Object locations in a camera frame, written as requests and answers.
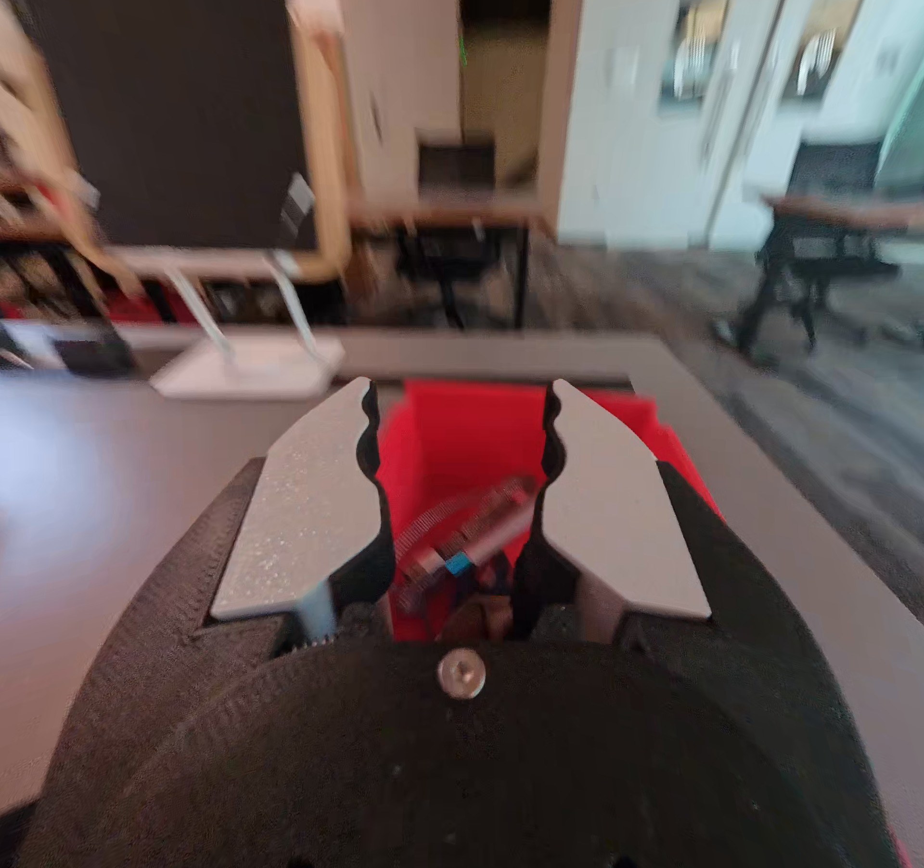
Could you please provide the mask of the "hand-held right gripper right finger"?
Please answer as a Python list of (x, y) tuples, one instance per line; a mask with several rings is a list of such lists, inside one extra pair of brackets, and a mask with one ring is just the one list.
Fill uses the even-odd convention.
[(563, 379), (546, 390), (545, 482), (514, 566), (513, 634), (570, 607), (577, 637), (613, 643), (634, 613), (702, 623), (711, 608), (651, 450)]

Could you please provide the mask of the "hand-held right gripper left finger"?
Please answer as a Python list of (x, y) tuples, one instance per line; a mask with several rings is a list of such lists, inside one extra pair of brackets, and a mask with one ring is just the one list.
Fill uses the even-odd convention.
[(217, 586), (219, 622), (278, 615), (311, 643), (342, 613), (375, 605), (396, 573), (378, 479), (376, 384), (359, 377), (307, 412), (269, 449)]

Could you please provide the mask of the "red plastic bin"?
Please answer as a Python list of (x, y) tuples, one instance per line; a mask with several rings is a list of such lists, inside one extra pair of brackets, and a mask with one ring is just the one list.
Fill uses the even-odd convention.
[[(657, 414), (655, 400), (627, 384), (592, 382), (580, 391), (613, 414), (658, 460), (670, 463), (724, 521), (675, 431)], [(545, 384), (407, 380), (403, 400), (379, 431), (378, 480), (388, 498), (399, 574), (424, 543), (448, 536), (481, 491), (511, 476), (544, 480)], [(438, 521), (423, 516), (440, 510)], [(453, 591), (428, 600), (423, 618), (389, 599), (394, 635), (402, 642), (433, 642), (454, 605)]]

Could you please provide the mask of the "black flat device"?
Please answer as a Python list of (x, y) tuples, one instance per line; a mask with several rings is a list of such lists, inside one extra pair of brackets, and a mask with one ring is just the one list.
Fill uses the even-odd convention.
[(3, 371), (63, 370), (85, 379), (136, 377), (139, 366), (130, 346), (105, 321), (76, 324), (2, 320)]

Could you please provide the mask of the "wooden table with black legs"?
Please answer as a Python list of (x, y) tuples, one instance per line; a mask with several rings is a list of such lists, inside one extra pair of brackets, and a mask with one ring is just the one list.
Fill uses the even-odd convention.
[(537, 232), (554, 239), (556, 233), (537, 198), (510, 192), (378, 201), (360, 196), (348, 201), (347, 218), (353, 233), (394, 239), (399, 276), (411, 284), (436, 286), (440, 303), (427, 313), (443, 314), (459, 331), (466, 329), (466, 322), (456, 285), (479, 284), (498, 267), (507, 238), (515, 243), (511, 320), (505, 322), (486, 310), (478, 314), (494, 329), (524, 330), (530, 238)]

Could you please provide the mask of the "black office chair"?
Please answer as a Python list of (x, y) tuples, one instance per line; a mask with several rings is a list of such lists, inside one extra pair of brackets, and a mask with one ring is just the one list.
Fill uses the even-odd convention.
[[(859, 143), (802, 141), (786, 192), (778, 195), (880, 197), (899, 201), (875, 187), (883, 148), (883, 137)], [(754, 296), (736, 319), (713, 325), (716, 337), (751, 363), (758, 359), (761, 325), (774, 308), (788, 310), (791, 318), (801, 324), (808, 349), (814, 350), (815, 315), (829, 312), (831, 286), (837, 281), (895, 278), (899, 268), (881, 258), (877, 241), (881, 237), (905, 235), (839, 230), (794, 217), (777, 217), (771, 210), (770, 213), (770, 232), (756, 254), (760, 280)]]
[(493, 192), (496, 182), (496, 144), (492, 135), (460, 140), (419, 136), (420, 192)]

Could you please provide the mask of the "wooden desk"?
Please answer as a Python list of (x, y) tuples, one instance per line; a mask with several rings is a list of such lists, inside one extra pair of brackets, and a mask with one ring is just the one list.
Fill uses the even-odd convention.
[(922, 201), (880, 197), (842, 198), (810, 194), (763, 194), (760, 200), (777, 217), (794, 217), (839, 230), (921, 234)]

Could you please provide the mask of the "framed wall picture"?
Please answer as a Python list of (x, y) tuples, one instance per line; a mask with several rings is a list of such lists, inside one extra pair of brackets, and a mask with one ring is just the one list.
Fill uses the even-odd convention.
[(783, 106), (820, 105), (864, 0), (813, 0), (781, 94)]
[(678, 0), (660, 80), (658, 112), (699, 111), (707, 99), (731, 0)]

